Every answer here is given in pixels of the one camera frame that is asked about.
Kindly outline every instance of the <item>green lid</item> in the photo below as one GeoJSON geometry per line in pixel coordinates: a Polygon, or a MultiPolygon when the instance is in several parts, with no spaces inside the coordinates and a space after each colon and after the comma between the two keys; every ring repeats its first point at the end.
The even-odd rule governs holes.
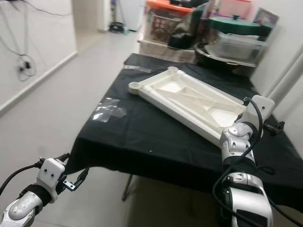
{"type": "Polygon", "coordinates": [[[233,18],[226,17],[210,17],[210,28],[219,30],[223,33],[232,33],[238,35],[259,35],[260,25],[249,22],[247,20],[238,19],[239,16],[233,18]]]}

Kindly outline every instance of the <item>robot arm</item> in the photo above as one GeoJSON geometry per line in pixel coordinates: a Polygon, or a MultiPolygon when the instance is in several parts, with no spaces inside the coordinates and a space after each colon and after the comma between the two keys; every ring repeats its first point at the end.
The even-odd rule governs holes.
{"type": "Polygon", "coordinates": [[[34,184],[29,185],[20,194],[20,197],[7,206],[2,214],[0,227],[29,227],[35,215],[48,203],[54,203],[58,195],[65,188],[76,190],[85,180],[89,169],[85,169],[75,184],[66,180],[65,163],[69,154],[58,158],[40,159],[37,165],[40,168],[34,184]]]}
{"type": "MultiPolygon", "coordinates": [[[[261,96],[254,96],[252,100],[257,104],[262,120],[267,119],[275,103],[261,96]]],[[[243,153],[251,146],[250,140],[257,134],[258,128],[257,112],[253,105],[249,104],[234,125],[223,130],[220,138],[222,164],[224,169],[231,167],[232,170],[222,181],[222,197],[225,205],[235,213],[253,220],[260,226],[272,227],[272,210],[263,183],[253,175],[256,165],[253,151],[242,158],[241,165],[237,165],[243,153]]],[[[236,216],[224,217],[227,226],[247,226],[236,216]]]]}

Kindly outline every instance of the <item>black tablecloth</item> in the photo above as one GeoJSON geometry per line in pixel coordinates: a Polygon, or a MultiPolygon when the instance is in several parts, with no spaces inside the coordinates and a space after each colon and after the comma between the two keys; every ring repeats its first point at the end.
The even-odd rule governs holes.
{"type": "MultiPolygon", "coordinates": [[[[139,96],[129,94],[128,84],[165,71],[168,66],[176,66],[239,99],[256,94],[251,82],[230,73],[138,54],[132,54],[125,64],[151,69],[151,73],[130,69],[120,72],[105,97],[119,99],[118,106],[125,108],[127,115],[111,116],[107,123],[89,117],[76,138],[67,172],[102,166],[210,192],[222,172],[220,149],[139,96]]],[[[268,123],[276,124],[274,117],[268,123]]],[[[277,204],[303,211],[303,161],[286,135],[270,137],[265,132],[254,154],[258,165],[276,171],[275,175],[257,173],[269,197],[277,204]]]]}

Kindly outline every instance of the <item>clear tape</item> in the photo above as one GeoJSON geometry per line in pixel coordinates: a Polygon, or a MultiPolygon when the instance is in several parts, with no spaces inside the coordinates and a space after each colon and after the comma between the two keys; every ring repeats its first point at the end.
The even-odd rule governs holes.
{"type": "Polygon", "coordinates": [[[99,122],[108,122],[110,116],[123,117],[126,115],[124,108],[117,107],[119,99],[106,98],[102,103],[99,103],[94,111],[92,120],[99,122]]]}
{"type": "Polygon", "coordinates": [[[125,70],[138,70],[138,71],[142,71],[142,72],[147,72],[147,73],[151,73],[152,70],[150,69],[146,69],[140,66],[134,66],[134,65],[125,65],[124,66],[125,70]]]}

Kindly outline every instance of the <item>orange lid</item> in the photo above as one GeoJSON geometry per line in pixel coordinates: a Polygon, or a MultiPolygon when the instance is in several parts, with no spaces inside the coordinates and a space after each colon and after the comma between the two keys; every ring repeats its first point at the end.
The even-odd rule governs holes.
{"type": "Polygon", "coordinates": [[[147,4],[149,4],[152,8],[166,8],[173,9],[175,11],[179,11],[180,13],[190,13],[193,11],[193,8],[186,8],[182,6],[175,6],[169,3],[169,0],[147,0],[147,4]]]}

